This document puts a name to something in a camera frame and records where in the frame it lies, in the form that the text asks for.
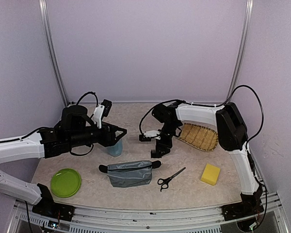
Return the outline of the black clipper comb guard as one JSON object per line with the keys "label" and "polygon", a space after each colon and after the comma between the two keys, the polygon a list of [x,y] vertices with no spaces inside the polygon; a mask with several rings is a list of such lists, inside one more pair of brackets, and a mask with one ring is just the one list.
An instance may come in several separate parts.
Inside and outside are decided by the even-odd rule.
{"label": "black clipper comb guard", "polygon": [[161,158],[160,152],[157,152],[155,149],[150,152],[151,158]]}

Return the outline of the black handled scissors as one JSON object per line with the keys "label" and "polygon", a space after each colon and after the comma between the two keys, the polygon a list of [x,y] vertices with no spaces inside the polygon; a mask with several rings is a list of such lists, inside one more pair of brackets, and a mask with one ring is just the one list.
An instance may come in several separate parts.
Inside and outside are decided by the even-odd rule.
{"label": "black handled scissors", "polygon": [[163,190],[168,189],[170,181],[173,180],[177,175],[179,175],[185,169],[186,167],[183,167],[182,169],[180,169],[179,171],[177,171],[175,174],[171,175],[168,178],[165,178],[165,179],[159,178],[157,181],[157,184],[160,186],[160,191],[162,192]]}

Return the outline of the grey zipper pouch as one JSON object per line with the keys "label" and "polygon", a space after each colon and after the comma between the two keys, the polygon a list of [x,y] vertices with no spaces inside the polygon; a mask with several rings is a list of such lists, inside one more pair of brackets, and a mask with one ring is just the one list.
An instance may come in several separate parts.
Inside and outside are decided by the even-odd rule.
{"label": "grey zipper pouch", "polygon": [[141,160],[127,163],[99,165],[100,172],[105,173],[113,187],[128,188],[150,184],[152,170],[162,165],[161,161]]}

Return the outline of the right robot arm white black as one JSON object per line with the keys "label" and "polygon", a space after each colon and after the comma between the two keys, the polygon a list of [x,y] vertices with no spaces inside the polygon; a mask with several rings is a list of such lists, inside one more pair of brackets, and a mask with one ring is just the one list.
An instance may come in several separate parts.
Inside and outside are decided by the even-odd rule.
{"label": "right robot arm white black", "polygon": [[236,104],[230,102],[221,107],[205,107],[174,100],[169,105],[157,104],[151,114],[163,124],[153,135],[156,146],[151,151],[151,158],[161,158],[170,152],[173,146],[172,138],[184,121],[215,126],[219,145],[230,154],[240,178],[242,201],[238,205],[239,212],[247,216],[257,208],[261,203],[262,185],[256,177],[247,126]]}

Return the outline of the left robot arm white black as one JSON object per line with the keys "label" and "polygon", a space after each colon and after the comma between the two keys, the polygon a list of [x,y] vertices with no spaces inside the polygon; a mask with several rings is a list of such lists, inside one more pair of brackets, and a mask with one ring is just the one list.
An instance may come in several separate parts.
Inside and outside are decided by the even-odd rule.
{"label": "left robot arm white black", "polygon": [[[0,164],[24,159],[48,159],[80,146],[93,147],[98,143],[104,147],[114,146],[127,130],[103,122],[110,108],[99,105],[94,117],[88,116],[84,106],[71,105],[62,111],[60,121],[53,127],[40,127],[19,138],[0,140]],[[0,192],[39,208],[48,216],[58,212],[49,189],[42,184],[28,183],[0,170]]]}

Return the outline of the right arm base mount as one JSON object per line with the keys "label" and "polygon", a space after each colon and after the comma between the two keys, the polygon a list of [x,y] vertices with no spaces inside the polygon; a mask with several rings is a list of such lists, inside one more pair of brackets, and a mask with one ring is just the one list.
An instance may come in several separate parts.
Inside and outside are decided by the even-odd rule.
{"label": "right arm base mount", "polygon": [[252,206],[249,202],[227,204],[223,205],[221,209],[225,221],[256,215],[258,212],[262,213],[264,211],[264,207],[261,203],[258,203],[256,206]]}

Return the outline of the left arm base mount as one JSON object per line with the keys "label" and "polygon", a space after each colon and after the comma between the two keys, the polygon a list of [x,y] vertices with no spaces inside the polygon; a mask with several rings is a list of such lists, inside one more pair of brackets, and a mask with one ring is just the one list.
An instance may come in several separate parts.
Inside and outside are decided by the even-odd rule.
{"label": "left arm base mount", "polygon": [[74,211],[74,206],[56,202],[39,203],[32,207],[33,213],[69,222],[72,220]]}

